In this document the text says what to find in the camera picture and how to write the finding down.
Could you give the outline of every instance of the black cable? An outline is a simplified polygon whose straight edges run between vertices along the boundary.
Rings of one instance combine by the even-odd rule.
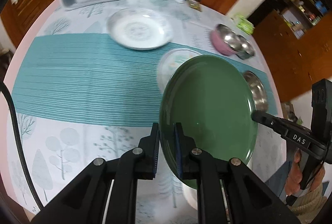
[[[332,132],[330,131],[330,139],[329,139],[329,141],[328,141],[328,143],[327,143],[327,149],[326,149],[325,156],[324,156],[323,159],[322,159],[322,163],[320,164],[320,166],[319,166],[319,168],[317,169],[317,171],[313,174],[313,176],[311,176],[311,178],[310,178],[310,179],[308,180],[308,182],[305,184],[304,189],[307,188],[307,186],[308,186],[308,184],[311,182],[311,180],[312,180],[313,178],[316,177],[316,175],[319,173],[319,171],[320,171],[321,168],[323,167],[323,165],[324,165],[324,163],[325,163],[325,160],[326,160],[326,157],[327,157],[327,154],[328,154],[329,149],[330,149],[331,139],[332,139]]]
[[[13,130],[14,130],[14,137],[15,137],[15,142],[16,142],[16,147],[17,147],[17,152],[19,153],[19,158],[21,161],[22,169],[24,176],[27,180],[29,189],[31,191],[32,196],[34,197],[34,200],[36,201],[39,209],[41,210],[44,208],[42,202],[39,199],[39,196],[36,192],[36,189],[34,188],[34,184],[32,183],[32,179],[30,176],[30,173],[28,171],[28,166],[27,162],[25,161],[24,158],[24,153],[23,153],[23,148],[22,148],[22,143],[21,143],[21,138],[20,138],[20,132],[19,132],[19,126],[17,123],[17,117],[16,117],[16,112],[15,112],[15,107],[14,107],[14,102],[12,99],[12,96],[10,95],[10,92],[8,91],[6,85],[0,81],[0,92],[3,93],[3,96],[5,97],[8,107],[9,107],[9,112],[10,116],[12,118],[12,125],[13,125]]]

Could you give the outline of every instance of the striped placemat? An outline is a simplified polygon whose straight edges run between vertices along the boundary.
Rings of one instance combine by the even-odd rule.
[[[66,122],[150,127],[158,121],[162,99],[158,63],[166,52],[184,47],[168,43],[155,50],[130,50],[108,34],[36,37],[15,80],[12,96],[16,111]],[[254,72],[267,91],[268,112],[277,114],[267,75],[220,57],[240,72]]]

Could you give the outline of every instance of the small packet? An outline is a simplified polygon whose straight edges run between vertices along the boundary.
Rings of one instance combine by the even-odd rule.
[[[191,7],[192,9],[196,9],[200,12],[202,12],[202,9],[200,7],[200,3],[195,1],[195,0],[188,0],[188,5],[189,7]]]

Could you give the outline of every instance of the sweater sleeve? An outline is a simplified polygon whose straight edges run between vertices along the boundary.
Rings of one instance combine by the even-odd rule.
[[[326,202],[326,197],[322,196],[323,184],[315,190],[298,198],[298,206],[288,206],[288,208],[298,217],[301,224],[310,223],[322,209]]]

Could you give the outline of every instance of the green plate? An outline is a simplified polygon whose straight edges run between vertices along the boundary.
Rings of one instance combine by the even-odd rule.
[[[257,123],[247,82],[225,60],[210,55],[194,57],[181,65],[168,82],[160,106],[160,143],[175,175],[173,124],[182,123],[196,146],[223,160],[237,157],[248,163],[255,147]],[[183,182],[197,188],[195,180]]]

